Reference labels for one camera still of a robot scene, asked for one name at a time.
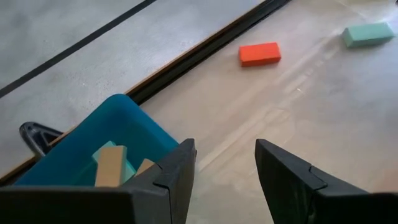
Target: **red block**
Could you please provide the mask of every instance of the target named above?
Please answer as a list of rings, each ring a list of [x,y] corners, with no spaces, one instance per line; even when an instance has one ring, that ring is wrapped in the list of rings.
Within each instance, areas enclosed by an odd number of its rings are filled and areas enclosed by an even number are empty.
[[[242,67],[260,66],[277,63],[282,58],[276,42],[239,47]]]

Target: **wooden board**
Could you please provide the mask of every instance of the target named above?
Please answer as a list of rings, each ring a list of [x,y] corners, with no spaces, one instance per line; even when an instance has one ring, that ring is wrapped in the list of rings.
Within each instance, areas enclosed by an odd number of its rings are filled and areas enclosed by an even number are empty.
[[[292,1],[141,105],[177,141],[195,138],[187,223],[272,223],[257,138],[367,191],[398,191],[398,39],[354,51],[340,39],[381,19],[397,32],[398,8],[344,2]],[[263,42],[282,60],[241,68],[239,46]]]

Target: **black stripe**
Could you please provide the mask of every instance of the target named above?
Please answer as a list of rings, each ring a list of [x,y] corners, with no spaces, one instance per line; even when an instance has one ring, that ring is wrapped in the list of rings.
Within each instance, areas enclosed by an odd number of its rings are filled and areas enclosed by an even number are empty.
[[[163,68],[146,82],[140,84],[126,94],[138,105],[142,104],[289,1],[290,0],[264,0],[250,12],[211,36],[193,50],[171,63],[169,66]]]
[[[29,80],[33,79],[37,75],[40,75],[42,72],[46,71],[50,67],[54,66],[55,64],[59,63],[69,55],[75,53],[77,50],[81,49],[82,47],[86,46],[93,40],[101,37],[104,33],[111,30],[113,27],[116,27],[126,19],[130,18],[137,12],[145,9],[147,6],[151,5],[156,0],[145,0],[140,4],[134,6],[132,9],[128,10],[127,12],[121,14],[119,17],[115,18],[111,22],[105,24],[103,27],[99,28],[98,30],[94,31],[90,35],[86,36],[85,38],[81,39],[79,42],[75,43],[71,47],[67,48],[63,52],[57,54],[53,58],[49,59],[48,61],[44,62],[42,65],[39,65],[37,68],[33,69],[32,71],[26,73],[22,77],[18,78],[17,80],[13,81],[12,83],[6,85],[2,89],[0,89],[0,98],[6,96],[8,93],[14,91],[16,88],[20,87],[21,85],[25,84]]]

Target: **green block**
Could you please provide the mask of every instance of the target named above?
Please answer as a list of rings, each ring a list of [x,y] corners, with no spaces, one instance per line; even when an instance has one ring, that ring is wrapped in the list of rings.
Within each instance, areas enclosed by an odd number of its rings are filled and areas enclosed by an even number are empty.
[[[110,147],[110,146],[116,146],[116,144],[112,141],[108,141],[105,143],[103,146],[100,147],[96,152],[93,154],[93,159],[95,160],[96,163],[98,163],[98,158],[100,158],[100,151],[103,147]],[[129,180],[134,174],[136,174],[135,168],[130,164],[129,161],[126,161],[126,170],[124,172],[124,182]]]
[[[346,28],[342,35],[347,47],[383,44],[395,37],[386,22],[351,26]]]

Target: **wooden block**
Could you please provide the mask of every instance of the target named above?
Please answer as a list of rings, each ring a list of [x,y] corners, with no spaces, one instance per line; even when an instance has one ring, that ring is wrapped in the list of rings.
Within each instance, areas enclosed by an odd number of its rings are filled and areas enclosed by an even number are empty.
[[[138,176],[139,174],[143,173],[145,170],[147,170],[148,168],[150,168],[152,165],[154,165],[155,163],[150,161],[149,159],[144,159],[141,166],[139,166],[136,176]]]
[[[267,65],[277,63],[281,56],[277,43],[240,46],[239,59],[242,67]]]
[[[101,149],[95,179],[96,187],[118,187],[123,183],[126,170],[127,148],[110,146]]]
[[[93,154],[93,159],[95,162],[98,164],[98,159],[100,158],[100,153],[102,148],[105,147],[110,147],[110,146],[115,146],[116,144],[112,141],[108,141],[105,143],[100,149],[98,149],[94,154]],[[123,178],[123,183],[128,181],[134,174],[136,174],[135,168],[130,164],[130,162],[126,159],[126,170],[124,171],[124,178]]]

